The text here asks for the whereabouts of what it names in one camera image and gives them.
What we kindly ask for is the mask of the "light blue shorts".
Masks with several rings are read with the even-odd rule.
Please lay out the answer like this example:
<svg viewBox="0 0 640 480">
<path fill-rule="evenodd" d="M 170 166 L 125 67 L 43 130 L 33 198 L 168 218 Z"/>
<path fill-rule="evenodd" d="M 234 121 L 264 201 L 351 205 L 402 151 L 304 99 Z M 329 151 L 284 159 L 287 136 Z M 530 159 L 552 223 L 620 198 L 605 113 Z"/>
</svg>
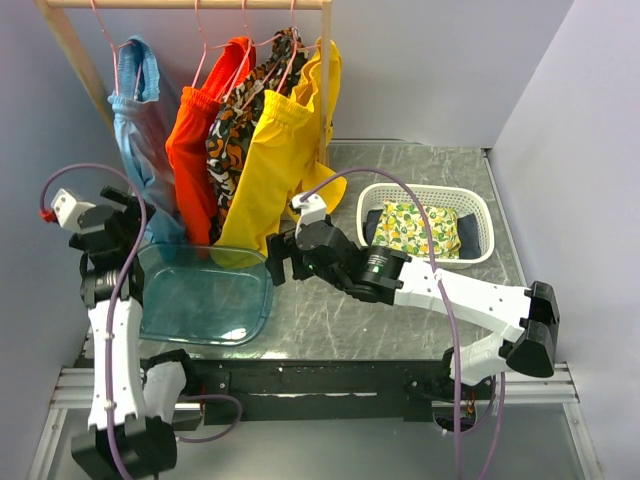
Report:
<svg viewBox="0 0 640 480">
<path fill-rule="evenodd" d="M 125 41 L 116 70 L 117 85 L 108 97 L 116 142 L 128 178 L 155 207 L 145 238 L 150 243 L 182 243 L 186 232 L 165 149 L 180 97 L 151 47 L 139 36 Z"/>
</svg>

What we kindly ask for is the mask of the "pink wire hanger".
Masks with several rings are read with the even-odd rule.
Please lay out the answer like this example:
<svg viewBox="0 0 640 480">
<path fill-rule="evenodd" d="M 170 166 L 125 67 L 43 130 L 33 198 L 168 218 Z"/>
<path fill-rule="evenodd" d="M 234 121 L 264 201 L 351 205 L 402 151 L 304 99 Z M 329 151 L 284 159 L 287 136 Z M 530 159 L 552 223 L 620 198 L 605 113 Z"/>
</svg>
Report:
<svg viewBox="0 0 640 480">
<path fill-rule="evenodd" d="M 116 45 L 112 39 L 111 34 L 109 33 L 106 27 L 106 24 L 104 23 L 100 13 L 98 12 L 97 2 L 95 0 L 90 0 L 89 3 L 90 3 L 92 13 L 94 14 L 96 20 L 99 23 L 101 33 L 103 34 L 107 43 L 109 44 L 109 48 L 112 56 L 112 64 L 113 64 L 112 66 L 113 66 L 113 75 L 114 75 L 114 89 L 115 89 L 116 95 L 119 95 L 120 94 L 120 75 L 118 70 L 119 51 L 128 46 L 136 46 L 140 42 L 134 39 L 134 40 L 128 40 L 120 45 Z M 135 84 L 134 84 L 134 93 L 132 96 L 134 100 L 139 99 L 139 86 L 140 86 L 141 76 L 142 76 L 142 65 L 140 64 L 138 66 Z"/>
</svg>

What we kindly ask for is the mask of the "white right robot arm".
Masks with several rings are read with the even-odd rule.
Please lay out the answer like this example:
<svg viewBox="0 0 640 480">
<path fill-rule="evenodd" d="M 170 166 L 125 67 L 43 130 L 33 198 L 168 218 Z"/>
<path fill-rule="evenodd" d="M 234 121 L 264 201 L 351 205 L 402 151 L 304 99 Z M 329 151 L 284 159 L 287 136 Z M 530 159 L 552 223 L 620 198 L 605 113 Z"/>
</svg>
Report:
<svg viewBox="0 0 640 480">
<path fill-rule="evenodd" d="M 303 225 L 266 240 L 267 268 L 273 283 L 285 281 L 284 262 L 293 277 L 318 277 L 366 303 L 416 307 L 446 314 L 489 331 L 462 348 L 460 358 L 442 369 L 440 391 L 460 398 L 472 386 L 501 372 L 550 378 L 560 313 L 551 285 L 505 286 L 473 279 L 387 247 L 359 247 L 330 220 Z"/>
</svg>

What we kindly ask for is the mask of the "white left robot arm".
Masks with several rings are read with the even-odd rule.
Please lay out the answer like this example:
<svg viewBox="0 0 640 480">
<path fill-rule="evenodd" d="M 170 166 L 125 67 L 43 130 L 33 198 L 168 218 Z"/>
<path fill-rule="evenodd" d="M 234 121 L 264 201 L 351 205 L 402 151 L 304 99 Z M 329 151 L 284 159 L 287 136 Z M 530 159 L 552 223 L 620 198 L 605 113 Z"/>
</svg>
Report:
<svg viewBox="0 0 640 480">
<path fill-rule="evenodd" d="M 103 205 L 82 207 L 70 247 L 81 251 L 80 296 L 94 339 L 94 386 L 86 433 L 71 454 L 92 479 L 142 479 L 175 467 L 177 401 L 198 392 L 185 351 L 153 358 L 143 369 L 138 340 L 144 271 L 137 257 L 142 219 L 155 210 L 107 186 Z"/>
</svg>

